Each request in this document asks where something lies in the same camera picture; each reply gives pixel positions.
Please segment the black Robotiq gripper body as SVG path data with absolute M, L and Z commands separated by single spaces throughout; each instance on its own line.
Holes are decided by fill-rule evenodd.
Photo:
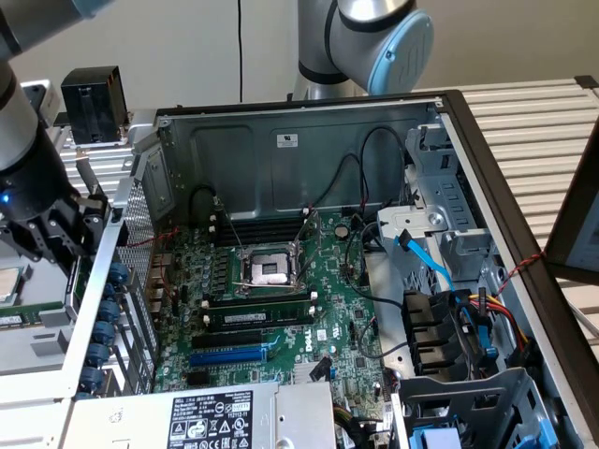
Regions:
M 76 225 L 79 197 L 45 127 L 38 123 L 24 157 L 1 171 L 1 220 L 23 224 L 43 218 Z

